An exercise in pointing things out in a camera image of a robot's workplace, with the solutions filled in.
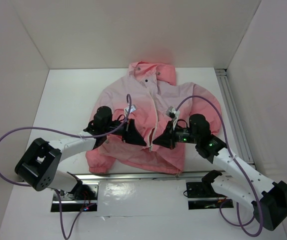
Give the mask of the pink zip-up jacket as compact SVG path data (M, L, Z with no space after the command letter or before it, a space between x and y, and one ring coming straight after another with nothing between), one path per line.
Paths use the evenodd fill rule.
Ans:
M135 111L129 117L144 138L146 146L122 142L121 137L109 135L98 148L86 152L91 173L107 173L115 161L146 171L179 174L185 165L185 145L178 143L168 149L153 141L165 130L170 118L170 107L179 107L180 119L185 121L194 114L203 115L210 124L212 134L220 132L221 106L216 97L202 86L188 82L177 84L176 70L163 63L135 62L127 74L106 87L99 95L94 109L107 106L116 120L127 107L130 95Z

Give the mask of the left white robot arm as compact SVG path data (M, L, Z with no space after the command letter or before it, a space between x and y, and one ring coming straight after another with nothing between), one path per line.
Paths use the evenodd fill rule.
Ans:
M70 199L78 199L82 195L81 180L71 173L59 171L58 166L67 158L98 148L110 134L120 136L127 144L147 145L136 129L134 119L126 116L123 120L113 120L112 110L101 106L81 135L53 141L35 139L14 171L38 192L46 188L63 189Z

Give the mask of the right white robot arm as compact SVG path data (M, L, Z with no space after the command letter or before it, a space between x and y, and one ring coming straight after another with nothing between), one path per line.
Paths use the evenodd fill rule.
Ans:
M264 176L231 152L224 141L211 133L203 115L190 116L185 128L169 121L153 143L171 150L177 143L194 144L202 158L231 176L210 171L202 178L202 192L207 196L224 195L241 204L253 212L263 228L274 231L287 217L287 184Z

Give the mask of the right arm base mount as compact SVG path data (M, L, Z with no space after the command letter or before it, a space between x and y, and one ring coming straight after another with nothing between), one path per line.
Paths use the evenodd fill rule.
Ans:
M213 190L206 190L202 182L186 182L186 190L183 195L187 198L189 210L219 209L224 204L224 208L233 208L233 202L222 194Z

